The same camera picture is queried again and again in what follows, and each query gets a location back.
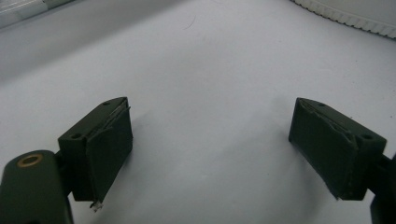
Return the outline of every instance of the white table surface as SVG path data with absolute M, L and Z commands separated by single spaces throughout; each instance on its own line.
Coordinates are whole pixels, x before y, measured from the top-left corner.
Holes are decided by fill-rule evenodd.
M 371 223 L 288 142 L 296 97 L 396 152 L 396 41 L 289 0 L 83 0 L 0 30 L 0 169 L 129 98 L 133 156 L 76 223 Z

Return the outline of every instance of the screw hole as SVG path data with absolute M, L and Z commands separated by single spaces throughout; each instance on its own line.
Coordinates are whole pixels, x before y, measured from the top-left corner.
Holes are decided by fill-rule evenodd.
M 18 166 L 21 168 L 28 167 L 28 166 L 33 166 L 38 164 L 43 160 L 43 155 L 41 154 L 33 154 L 26 156 L 18 161 Z
M 78 139 L 81 137 L 81 133 L 75 133 L 73 135 L 70 136 L 72 139 Z
M 369 134 L 363 134 L 361 137 L 364 138 L 364 139 L 367 139 L 367 140 L 373 139 L 373 137 L 371 135 L 369 135 Z

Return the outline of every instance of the white surface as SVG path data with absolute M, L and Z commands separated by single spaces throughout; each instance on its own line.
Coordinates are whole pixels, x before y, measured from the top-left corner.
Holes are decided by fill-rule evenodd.
M 128 96 L 134 152 L 76 223 L 370 223 L 288 142 L 298 96 L 396 151 L 396 42 L 288 0 L 85 0 L 0 31 L 0 164 Z

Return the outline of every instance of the white plastic object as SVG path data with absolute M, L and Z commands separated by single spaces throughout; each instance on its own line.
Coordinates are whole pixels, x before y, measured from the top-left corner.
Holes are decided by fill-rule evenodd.
M 22 21 L 71 0 L 0 0 L 0 28 Z
M 348 26 L 396 38 L 395 0 L 293 0 L 316 14 Z

